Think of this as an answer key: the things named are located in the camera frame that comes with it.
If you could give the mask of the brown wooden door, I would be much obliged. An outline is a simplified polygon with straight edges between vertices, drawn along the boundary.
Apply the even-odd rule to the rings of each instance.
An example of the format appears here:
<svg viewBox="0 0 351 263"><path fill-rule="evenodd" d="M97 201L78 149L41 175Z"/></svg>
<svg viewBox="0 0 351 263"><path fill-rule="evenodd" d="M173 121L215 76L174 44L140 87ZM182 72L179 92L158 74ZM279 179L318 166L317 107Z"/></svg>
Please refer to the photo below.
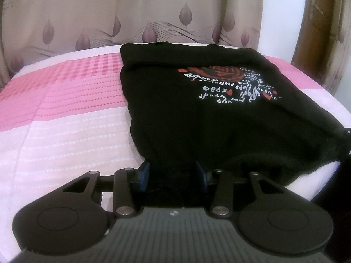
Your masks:
<svg viewBox="0 0 351 263"><path fill-rule="evenodd" d="M335 94L350 58L350 0L305 0L292 65Z"/></svg>

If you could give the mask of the black printed t-shirt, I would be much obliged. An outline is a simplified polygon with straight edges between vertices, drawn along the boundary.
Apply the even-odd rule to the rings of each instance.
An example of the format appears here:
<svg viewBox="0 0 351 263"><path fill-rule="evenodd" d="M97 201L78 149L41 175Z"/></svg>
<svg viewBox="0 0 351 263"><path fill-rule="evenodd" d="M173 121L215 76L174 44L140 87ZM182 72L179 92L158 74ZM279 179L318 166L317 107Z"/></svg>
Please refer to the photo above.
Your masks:
<svg viewBox="0 0 351 263"><path fill-rule="evenodd" d="M288 185L350 153L350 131L253 49L160 42L120 53L151 205L198 206L216 169Z"/></svg>

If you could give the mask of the beige leaf print curtain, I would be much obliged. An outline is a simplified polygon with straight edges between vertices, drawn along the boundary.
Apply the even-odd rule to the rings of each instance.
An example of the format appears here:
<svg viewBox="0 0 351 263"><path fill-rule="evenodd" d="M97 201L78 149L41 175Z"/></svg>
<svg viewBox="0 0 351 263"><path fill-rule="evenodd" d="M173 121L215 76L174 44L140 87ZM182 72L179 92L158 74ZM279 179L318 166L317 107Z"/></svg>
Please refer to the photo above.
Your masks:
<svg viewBox="0 0 351 263"><path fill-rule="evenodd" d="M1 86L22 67L125 43L256 49L263 0L1 0Z"/></svg>

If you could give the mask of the pink white checkered bedspread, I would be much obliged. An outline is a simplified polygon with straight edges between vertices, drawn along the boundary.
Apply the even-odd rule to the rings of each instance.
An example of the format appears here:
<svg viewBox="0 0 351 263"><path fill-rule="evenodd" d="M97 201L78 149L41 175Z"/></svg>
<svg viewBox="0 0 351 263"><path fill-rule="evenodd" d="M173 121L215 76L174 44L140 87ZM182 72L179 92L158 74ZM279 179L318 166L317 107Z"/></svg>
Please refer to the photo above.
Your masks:
<svg viewBox="0 0 351 263"><path fill-rule="evenodd" d="M330 262L342 225L311 201L342 161L281 185L234 176L232 215L151 205L115 215L117 170L147 162L131 137L121 85L122 46L24 67L1 92L1 261ZM309 77L266 57L350 131L350 115Z"/></svg>

